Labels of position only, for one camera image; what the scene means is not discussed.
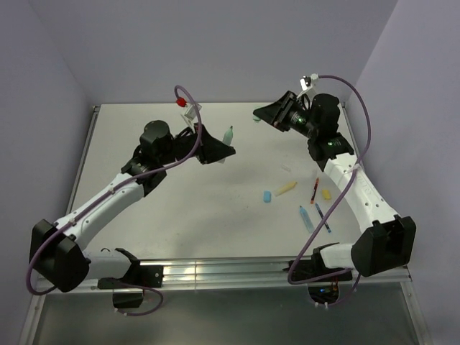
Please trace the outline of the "green highlighter pen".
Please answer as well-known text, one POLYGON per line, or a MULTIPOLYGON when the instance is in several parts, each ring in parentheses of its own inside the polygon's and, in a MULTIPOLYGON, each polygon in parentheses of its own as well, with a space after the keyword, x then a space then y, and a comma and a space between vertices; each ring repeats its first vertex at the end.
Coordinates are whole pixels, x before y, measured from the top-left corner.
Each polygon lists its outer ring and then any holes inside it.
POLYGON ((231 143, 232 143, 232 140, 233 140, 233 137, 234 137, 234 130, 233 130, 233 126, 230 126, 225 134, 224 134, 224 137, 222 139, 222 142, 227 145, 227 146, 230 146, 231 143))

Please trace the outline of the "yellow highlighter pen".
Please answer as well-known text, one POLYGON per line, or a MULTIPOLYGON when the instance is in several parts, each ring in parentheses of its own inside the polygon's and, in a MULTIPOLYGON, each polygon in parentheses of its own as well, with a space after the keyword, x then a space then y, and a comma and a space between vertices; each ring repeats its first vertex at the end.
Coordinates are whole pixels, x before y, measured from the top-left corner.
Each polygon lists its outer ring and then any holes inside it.
POLYGON ((274 195, 275 196, 281 196, 282 194, 292 190, 298 183, 293 181, 286 183, 285 185, 279 187, 278 189, 275 190, 274 195))

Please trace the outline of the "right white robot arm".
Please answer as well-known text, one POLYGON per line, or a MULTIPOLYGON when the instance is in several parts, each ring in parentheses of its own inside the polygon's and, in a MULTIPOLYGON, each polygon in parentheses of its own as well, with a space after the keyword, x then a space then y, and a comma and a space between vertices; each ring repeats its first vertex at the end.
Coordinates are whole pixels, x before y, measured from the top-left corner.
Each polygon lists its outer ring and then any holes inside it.
POLYGON ((341 191, 356 217, 360 237, 353 244, 327 244, 313 251, 311 272, 327 280, 339 269, 370 277, 409 263, 416 225, 393 209, 366 176, 354 149, 339 132, 337 97, 320 93, 309 106, 288 91, 253 114, 281 132, 291 129, 307 137, 308 151, 321 172, 341 191))

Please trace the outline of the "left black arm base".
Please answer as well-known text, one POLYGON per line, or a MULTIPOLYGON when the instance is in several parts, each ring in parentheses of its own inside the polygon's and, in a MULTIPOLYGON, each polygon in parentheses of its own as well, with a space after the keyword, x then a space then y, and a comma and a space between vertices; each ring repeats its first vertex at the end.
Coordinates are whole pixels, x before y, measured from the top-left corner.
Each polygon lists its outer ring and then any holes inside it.
POLYGON ((162 287, 162 265, 140 265, 129 270, 122 278, 102 278, 99 290, 112 290, 112 304, 118 309, 137 309, 144 301, 148 289, 162 287))

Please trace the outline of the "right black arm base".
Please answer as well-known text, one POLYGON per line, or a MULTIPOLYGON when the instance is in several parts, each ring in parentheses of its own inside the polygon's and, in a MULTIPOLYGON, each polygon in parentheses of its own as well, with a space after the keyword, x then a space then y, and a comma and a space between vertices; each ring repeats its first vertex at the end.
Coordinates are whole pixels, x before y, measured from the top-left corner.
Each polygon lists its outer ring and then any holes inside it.
POLYGON ((343 271, 343 268, 327 268, 322 263, 315 263, 312 259, 302 259, 296 266, 292 274, 292 280, 311 282, 348 282, 352 281, 351 271, 343 271))

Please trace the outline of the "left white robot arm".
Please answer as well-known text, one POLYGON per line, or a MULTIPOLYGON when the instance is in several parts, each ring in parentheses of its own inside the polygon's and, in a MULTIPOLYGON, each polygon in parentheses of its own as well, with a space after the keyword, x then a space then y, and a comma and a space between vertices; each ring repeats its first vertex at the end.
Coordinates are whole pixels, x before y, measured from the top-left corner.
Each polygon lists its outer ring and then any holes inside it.
POLYGON ((54 289, 66 293, 83 281, 98 279, 131 287, 140 278, 140 260, 122 248, 96 254, 86 251, 92 239, 122 211, 148 196, 167 176, 167 170, 191 157, 202 165, 235 155, 236 150, 212 137, 201 123, 171 135, 165 121, 145 125, 132 158, 120 173, 80 208, 32 229, 26 286, 33 295, 31 275, 38 272, 54 289))

